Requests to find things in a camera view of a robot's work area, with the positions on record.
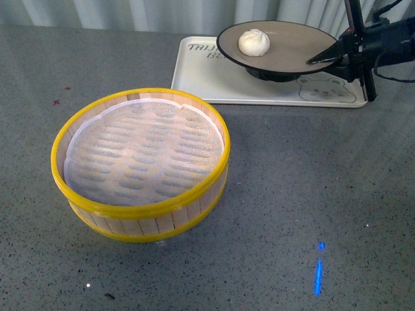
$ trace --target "bear illustration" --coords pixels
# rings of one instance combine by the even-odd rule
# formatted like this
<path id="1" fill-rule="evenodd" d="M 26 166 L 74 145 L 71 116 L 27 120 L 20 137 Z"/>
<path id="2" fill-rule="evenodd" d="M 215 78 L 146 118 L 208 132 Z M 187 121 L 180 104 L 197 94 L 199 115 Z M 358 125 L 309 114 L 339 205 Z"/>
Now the bear illustration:
<path id="1" fill-rule="evenodd" d="M 344 81 L 339 78 L 311 80 L 299 77 L 297 83 L 301 85 L 299 96 L 308 102 L 352 103 L 356 101 L 356 96 L 344 87 Z"/>

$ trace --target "gray countertop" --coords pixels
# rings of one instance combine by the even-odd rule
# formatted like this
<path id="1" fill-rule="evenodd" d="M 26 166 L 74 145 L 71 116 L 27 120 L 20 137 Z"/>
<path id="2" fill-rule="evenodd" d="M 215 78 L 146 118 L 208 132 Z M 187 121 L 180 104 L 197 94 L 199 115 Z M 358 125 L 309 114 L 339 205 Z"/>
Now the gray countertop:
<path id="1" fill-rule="evenodd" d="M 0 27 L 0 309 L 415 310 L 411 84 L 375 77 L 358 109 L 215 105 L 232 145 L 207 218 L 149 244 L 80 221 L 51 175 L 56 134 L 98 98 L 170 87 L 184 37 Z"/>

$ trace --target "plate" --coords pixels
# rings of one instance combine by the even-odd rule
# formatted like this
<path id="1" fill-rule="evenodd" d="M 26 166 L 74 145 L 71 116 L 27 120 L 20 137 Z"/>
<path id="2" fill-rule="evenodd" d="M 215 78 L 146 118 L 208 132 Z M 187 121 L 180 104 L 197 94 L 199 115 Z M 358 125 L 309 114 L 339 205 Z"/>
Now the plate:
<path id="1" fill-rule="evenodd" d="M 239 38 L 251 29 L 265 32 L 270 39 L 270 48 L 262 56 L 247 56 L 239 50 Z M 308 64 L 307 60 L 336 42 L 319 29 L 286 21 L 241 23 L 223 30 L 217 38 L 221 53 L 238 65 L 282 75 L 316 73 L 329 67 L 333 62 Z"/>
<path id="2" fill-rule="evenodd" d="M 172 89 L 211 104 L 358 108 L 367 103 L 358 80 L 348 83 L 324 71 L 284 83 L 254 78 L 227 59 L 216 42 L 217 37 L 201 36 L 180 42 Z"/>

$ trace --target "white curtain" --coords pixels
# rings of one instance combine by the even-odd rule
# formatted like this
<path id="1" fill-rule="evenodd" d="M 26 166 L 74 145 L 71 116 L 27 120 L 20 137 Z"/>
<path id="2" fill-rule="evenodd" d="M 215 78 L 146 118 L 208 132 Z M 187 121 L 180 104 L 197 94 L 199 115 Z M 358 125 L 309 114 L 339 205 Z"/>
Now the white curtain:
<path id="1" fill-rule="evenodd" d="M 393 0 L 360 0 L 364 20 Z M 403 0 L 391 22 L 415 13 Z M 217 36 L 236 23 L 281 20 L 338 37 L 348 27 L 344 0 L 0 0 L 0 24 L 175 32 Z"/>

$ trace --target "black cable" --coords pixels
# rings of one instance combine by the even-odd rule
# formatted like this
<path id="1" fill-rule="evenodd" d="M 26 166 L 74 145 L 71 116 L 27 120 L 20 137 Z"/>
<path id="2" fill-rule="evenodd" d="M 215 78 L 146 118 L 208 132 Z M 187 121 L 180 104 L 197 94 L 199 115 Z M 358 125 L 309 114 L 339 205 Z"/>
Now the black cable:
<path id="1" fill-rule="evenodd" d="M 395 2 L 391 3 L 390 5 L 386 5 L 383 8 L 380 8 L 379 10 L 376 10 L 375 12 L 373 12 L 373 18 L 372 21 L 374 23 L 378 23 L 381 20 L 381 15 L 388 12 L 391 8 L 393 8 L 394 6 L 396 6 L 397 4 L 399 4 L 400 2 L 402 2 L 402 0 L 396 0 Z"/>
<path id="2" fill-rule="evenodd" d="M 378 68 L 378 66 L 379 66 L 379 62 L 380 62 L 380 60 L 381 60 L 382 56 L 384 56 L 384 55 L 386 55 L 386 53 L 385 53 L 385 52 L 382 52 L 382 53 L 381 53 L 381 54 L 380 54 L 380 55 L 376 58 L 375 65 L 373 66 L 373 73 L 374 73 L 376 76 L 378 76 L 379 78 L 382 78 L 382 79 L 387 79 L 387 80 L 396 81 L 396 82 L 402 82 L 402 83 L 415 83 L 415 80 L 397 79 L 397 78 L 393 78 L 393 77 L 391 77 L 391 76 L 384 76 L 384 75 L 381 75 L 380 73 L 378 73 L 378 72 L 377 72 L 377 68 Z"/>

